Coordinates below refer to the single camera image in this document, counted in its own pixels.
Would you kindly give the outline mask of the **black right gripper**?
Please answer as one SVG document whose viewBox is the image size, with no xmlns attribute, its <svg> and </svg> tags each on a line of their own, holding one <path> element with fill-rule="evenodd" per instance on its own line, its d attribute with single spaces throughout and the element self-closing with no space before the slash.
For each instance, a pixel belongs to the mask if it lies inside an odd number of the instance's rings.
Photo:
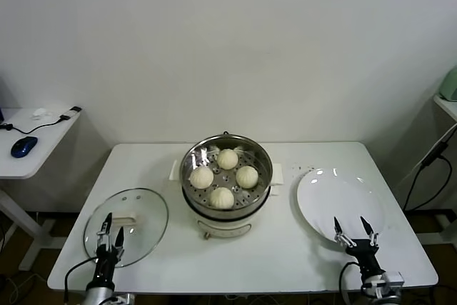
<svg viewBox="0 0 457 305">
<path fill-rule="evenodd" d="M 385 271 L 380 267 L 376 259 L 378 233 L 373 230 L 373 227 L 363 216 L 360 216 L 360 220 L 368 235 L 368 239 L 351 239 L 343 232 L 338 219 L 334 217 L 335 240 L 342 247 L 346 248 L 348 255 L 357 260 L 362 277 L 382 275 Z"/>
</svg>

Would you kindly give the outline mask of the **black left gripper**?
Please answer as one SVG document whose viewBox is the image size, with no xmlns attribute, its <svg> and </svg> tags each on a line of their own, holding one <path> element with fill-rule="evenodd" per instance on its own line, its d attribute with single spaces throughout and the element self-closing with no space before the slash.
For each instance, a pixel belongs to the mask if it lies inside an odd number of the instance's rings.
<svg viewBox="0 0 457 305">
<path fill-rule="evenodd" d="M 113 284 L 114 269 L 124 253 L 124 228 L 119 228 L 114 245 L 111 245 L 111 225 L 112 213 L 109 212 L 96 234 L 98 248 L 93 284 Z"/>
</svg>

